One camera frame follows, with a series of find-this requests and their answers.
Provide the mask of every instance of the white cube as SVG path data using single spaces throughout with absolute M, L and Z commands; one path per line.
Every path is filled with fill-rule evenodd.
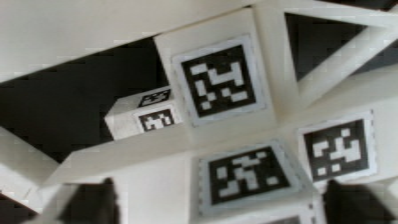
M 105 122 L 115 140 L 181 123 L 170 87 L 121 98 Z

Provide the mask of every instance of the black and white pattern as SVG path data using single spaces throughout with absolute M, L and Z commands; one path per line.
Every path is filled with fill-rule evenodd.
M 250 37 L 174 57 L 193 126 L 264 108 Z
M 208 166 L 213 205 L 289 186 L 270 147 L 209 162 Z
M 170 98 L 170 89 L 142 96 L 138 107 L 149 106 L 154 103 L 167 101 Z
M 257 144 L 200 160 L 200 212 L 240 208 L 300 188 L 279 142 Z
M 375 172 L 371 114 L 366 118 L 339 119 L 327 127 L 302 135 L 312 181 L 328 180 L 346 174 L 360 176 Z
M 199 117 L 256 103 L 241 45 L 183 62 L 181 66 Z
M 293 217 L 293 218 L 286 218 L 275 222 L 270 222 L 268 224 L 302 224 L 302 223 L 300 223 L 300 218 Z
M 145 115 L 140 115 L 138 120 L 144 132 L 174 125 L 170 109 L 160 110 Z

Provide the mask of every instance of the white plastic frame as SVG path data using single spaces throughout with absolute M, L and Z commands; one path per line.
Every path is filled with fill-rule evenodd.
M 266 0 L 254 4 L 263 55 L 277 112 L 305 108 L 398 39 L 396 8 L 380 12 L 316 0 Z M 284 13 L 368 26 L 296 82 Z
M 286 187 L 284 189 L 279 189 L 272 192 L 266 192 L 263 194 L 252 195 L 241 199 L 236 199 L 236 201 L 225 202 L 218 205 L 211 205 L 211 194 L 209 194 L 209 169 L 208 169 L 208 164 L 211 161 L 243 153 L 243 152 L 250 152 L 252 150 L 263 148 L 263 147 L 270 147 L 275 157 L 277 157 L 277 161 L 279 161 L 279 165 L 282 167 L 282 171 L 286 174 L 286 179 L 289 182 L 289 187 Z M 225 209 L 232 209 L 232 208 L 243 208 L 248 204 L 254 203 L 254 201 L 266 201 L 266 200 L 273 200 L 280 197 L 289 196 L 293 193 L 296 193 L 302 189 L 302 183 L 300 183 L 300 179 L 298 179 L 298 174 L 296 171 L 293 169 L 293 165 L 289 162 L 289 157 L 288 154 L 284 152 L 282 146 L 279 144 L 277 140 L 272 140 L 268 143 L 259 143 L 254 144 L 247 147 L 243 147 L 241 149 L 231 151 L 231 152 L 224 152 L 222 154 L 216 154 L 215 156 L 209 156 L 206 158 L 202 158 L 199 160 L 199 173 L 200 173 L 200 181 L 199 181 L 199 198 L 200 198 L 200 205 L 199 205 L 199 210 L 200 210 L 200 214 L 206 215 L 213 215 L 218 212 L 225 211 Z
M 360 170 L 353 173 L 343 174 L 341 176 L 334 177 L 334 179 L 341 183 L 344 183 L 346 181 L 376 174 L 378 166 L 376 166 L 376 152 L 375 152 L 373 112 L 366 111 L 362 113 L 357 113 L 357 114 L 352 114 L 339 118 L 334 118 L 334 119 L 323 121 L 321 123 L 311 125 L 309 127 L 298 129 L 298 153 L 300 153 L 298 158 L 302 161 L 304 170 L 307 172 L 307 176 L 309 176 L 311 180 L 312 180 L 312 174 L 311 174 L 311 168 L 309 168 L 304 135 L 328 127 L 334 127 L 334 126 L 355 121 L 355 120 L 362 120 L 362 122 L 364 122 L 364 137 L 366 137 L 369 167 L 366 170 Z M 328 180 L 321 180 L 321 181 L 314 182 L 314 186 L 318 189 L 325 188 L 327 181 Z

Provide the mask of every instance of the black background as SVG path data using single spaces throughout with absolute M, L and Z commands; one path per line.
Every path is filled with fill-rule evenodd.
M 60 162 L 112 141 L 103 117 L 117 98 L 165 85 L 149 38 L 0 84 L 0 126 Z

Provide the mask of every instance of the black square pattern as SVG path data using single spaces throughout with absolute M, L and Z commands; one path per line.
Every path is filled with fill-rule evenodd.
M 304 141 L 314 181 L 369 168 L 364 120 L 307 133 Z
M 181 63 L 197 116 L 256 103 L 243 45 Z
M 145 132 L 174 125 L 170 109 L 160 110 L 138 116 L 138 120 Z
M 293 217 L 293 218 L 288 218 L 284 220 L 279 220 L 275 222 L 270 222 L 268 224 L 300 224 L 300 218 L 298 217 Z
M 289 187 L 272 147 L 209 162 L 211 205 Z
M 154 103 L 167 101 L 170 98 L 170 90 L 163 90 L 145 96 L 142 96 L 138 107 L 149 106 Z

